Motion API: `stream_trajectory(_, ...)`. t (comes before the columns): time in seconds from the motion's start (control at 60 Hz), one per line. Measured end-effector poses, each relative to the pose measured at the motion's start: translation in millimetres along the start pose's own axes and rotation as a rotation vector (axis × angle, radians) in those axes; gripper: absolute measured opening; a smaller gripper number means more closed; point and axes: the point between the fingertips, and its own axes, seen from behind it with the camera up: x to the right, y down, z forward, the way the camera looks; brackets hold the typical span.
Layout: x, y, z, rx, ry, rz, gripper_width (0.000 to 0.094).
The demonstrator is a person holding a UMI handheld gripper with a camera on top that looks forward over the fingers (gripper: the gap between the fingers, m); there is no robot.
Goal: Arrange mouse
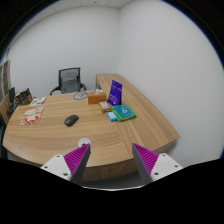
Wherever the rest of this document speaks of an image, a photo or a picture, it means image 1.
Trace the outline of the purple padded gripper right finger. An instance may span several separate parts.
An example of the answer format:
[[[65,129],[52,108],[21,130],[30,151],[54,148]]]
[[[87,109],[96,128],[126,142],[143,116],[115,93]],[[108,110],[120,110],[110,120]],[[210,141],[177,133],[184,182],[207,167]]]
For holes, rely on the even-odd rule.
[[[182,169],[168,154],[157,154],[136,143],[132,144],[132,154],[144,185]]]

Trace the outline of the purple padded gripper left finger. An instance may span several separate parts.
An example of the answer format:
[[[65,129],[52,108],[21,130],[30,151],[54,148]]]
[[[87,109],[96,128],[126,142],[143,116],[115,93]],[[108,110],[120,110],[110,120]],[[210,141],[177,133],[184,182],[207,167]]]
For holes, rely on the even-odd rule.
[[[79,184],[90,154],[90,145],[85,144],[66,155],[56,154],[41,168],[65,180]]]

